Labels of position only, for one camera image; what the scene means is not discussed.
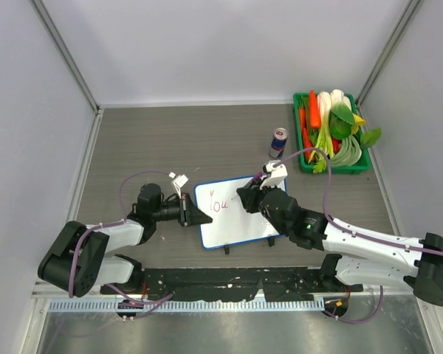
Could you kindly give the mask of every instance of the green leafy vegetable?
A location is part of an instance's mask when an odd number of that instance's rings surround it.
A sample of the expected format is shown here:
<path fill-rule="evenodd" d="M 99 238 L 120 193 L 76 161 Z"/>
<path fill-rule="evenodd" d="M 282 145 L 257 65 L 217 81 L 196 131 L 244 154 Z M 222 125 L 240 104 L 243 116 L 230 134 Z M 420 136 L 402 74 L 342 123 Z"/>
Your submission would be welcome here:
<path fill-rule="evenodd" d="M 313 167 L 313 173 L 322 173 L 326 169 L 325 159 L 319 160 Z"/>
<path fill-rule="evenodd" d="M 330 163 L 332 167 L 352 166 L 359 161 L 361 154 L 362 151 L 356 138 L 350 135 L 342 141 L 340 152 L 330 160 Z"/>
<path fill-rule="evenodd" d="M 338 118 L 334 114 L 330 114 L 330 134 L 338 140 L 346 139 L 351 135 L 352 125 Z"/>
<path fill-rule="evenodd" d="M 309 109 L 310 105 L 309 95 L 302 96 L 301 99 L 302 99 L 302 107 L 304 107 L 306 110 Z"/>
<path fill-rule="evenodd" d="M 318 139 L 318 129 L 317 130 L 314 129 L 312 135 L 309 135 L 309 140 L 313 146 L 317 144 L 317 139 Z"/>
<path fill-rule="evenodd" d="M 338 102 L 332 106 L 331 115 L 336 116 L 344 122 L 349 123 L 349 125 L 354 125 L 353 112 L 350 111 L 348 106 L 344 102 Z"/>
<path fill-rule="evenodd" d="M 369 149 L 371 146 L 376 144 L 377 140 L 381 137 L 382 129 L 371 129 L 370 131 L 366 131 L 361 136 L 361 149 Z"/>

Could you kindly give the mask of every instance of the gray table surface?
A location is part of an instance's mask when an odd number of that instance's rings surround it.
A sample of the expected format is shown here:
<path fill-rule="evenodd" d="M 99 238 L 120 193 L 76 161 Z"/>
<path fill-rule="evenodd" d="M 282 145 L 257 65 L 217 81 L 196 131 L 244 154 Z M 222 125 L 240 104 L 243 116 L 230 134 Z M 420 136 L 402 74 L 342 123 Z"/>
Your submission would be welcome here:
<path fill-rule="evenodd" d="M 170 170 L 195 184 L 255 174 L 269 160 L 272 132 L 290 133 L 285 154 L 297 150 L 291 105 L 232 105 L 169 108 L 106 109 L 95 145 L 78 220 L 84 223 L 122 218 L 117 191 L 120 182 L 142 170 Z M 301 173 L 298 160 L 286 163 L 289 194 L 308 209 L 321 210 L 326 176 Z M 142 175 L 129 181 L 123 200 L 129 209 L 141 185 L 160 184 L 172 194 L 169 178 Z M 334 175 L 329 213 L 355 225 L 392 233 L 391 223 L 374 171 L 356 176 Z M 145 244 L 118 252 L 145 267 L 319 266 L 325 256 L 278 238 L 270 248 L 265 240 L 222 249 L 204 250 L 198 227 L 182 228 L 176 221 L 158 223 Z"/>

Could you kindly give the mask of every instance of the metal floor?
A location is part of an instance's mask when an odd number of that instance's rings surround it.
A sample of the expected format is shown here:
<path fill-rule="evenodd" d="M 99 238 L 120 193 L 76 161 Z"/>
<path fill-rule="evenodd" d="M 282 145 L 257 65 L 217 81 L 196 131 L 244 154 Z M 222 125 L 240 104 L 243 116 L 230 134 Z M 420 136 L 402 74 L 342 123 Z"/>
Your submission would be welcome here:
<path fill-rule="evenodd" d="M 184 173 L 184 187 L 193 192 L 200 182 L 257 173 L 269 160 L 272 132 L 287 128 L 285 154 L 297 150 L 292 105 L 232 105 L 169 108 L 106 109 L 95 145 L 78 220 L 111 222 L 122 218 L 117 192 L 127 176 L 150 169 Z M 321 210 L 326 176 L 301 173 L 298 160 L 287 163 L 289 194 L 302 207 Z M 172 194 L 169 179 L 152 174 L 127 183 L 127 208 L 136 202 L 141 185 L 158 183 Z M 378 232 L 393 233 L 374 171 L 357 176 L 334 175 L 329 212 L 344 221 Z M 146 267 L 319 266 L 320 251 L 298 248 L 280 237 L 223 250 L 204 250 L 198 227 L 162 222 L 145 244 L 121 249 Z"/>
<path fill-rule="evenodd" d="M 353 296 L 348 317 L 363 318 L 376 303 L 372 296 Z M 164 313 L 97 332 L 117 315 L 49 313 L 37 353 L 432 353 L 418 311 L 413 296 L 386 296 L 366 324 L 336 322 L 320 312 Z"/>

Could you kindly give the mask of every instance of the white wall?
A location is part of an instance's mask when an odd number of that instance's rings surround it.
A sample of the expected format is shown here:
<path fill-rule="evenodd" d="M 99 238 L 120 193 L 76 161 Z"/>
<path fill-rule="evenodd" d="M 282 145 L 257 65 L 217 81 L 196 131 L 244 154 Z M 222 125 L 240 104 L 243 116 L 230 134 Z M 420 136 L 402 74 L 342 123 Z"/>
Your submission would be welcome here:
<path fill-rule="evenodd" d="M 424 1 L 364 109 L 401 233 L 443 236 L 443 1 Z"/>
<path fill-rule="evenodd" d="M 357 95 L 406 0 L 44 0 L 101 104 Z"/>
<path fill-rule="evenodd" d="M 17 353 L 92 121 L 28 1 L 0 0 L 0 354 Z"/>

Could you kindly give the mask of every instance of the red pepper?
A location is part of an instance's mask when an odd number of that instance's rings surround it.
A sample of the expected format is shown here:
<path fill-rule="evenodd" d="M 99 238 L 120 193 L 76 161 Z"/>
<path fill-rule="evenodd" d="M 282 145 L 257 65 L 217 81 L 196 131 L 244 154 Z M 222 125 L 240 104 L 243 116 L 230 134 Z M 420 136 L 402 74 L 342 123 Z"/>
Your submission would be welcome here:
<path fill-rule="evenodd" d="M 335 139 L 332 136 L 332 141 L 333 141 L 333 152 L 334 153 L 339 153 L 340 152 L 340 140 Z"/>
<path fill-rule="evenodd" d="M 313 148 L 313 145 L 309 139 L 309 132 L 307 131 L 306 128 L 302 129 L 302 143 L 303 143 L 304 149 L 305 148 Z M 307 162 L 310 160 L 310 155 L 312 155 L 312 153 L 313 153 L 313 151 L 307 151 L 306 153 L 303 153 Z"/>

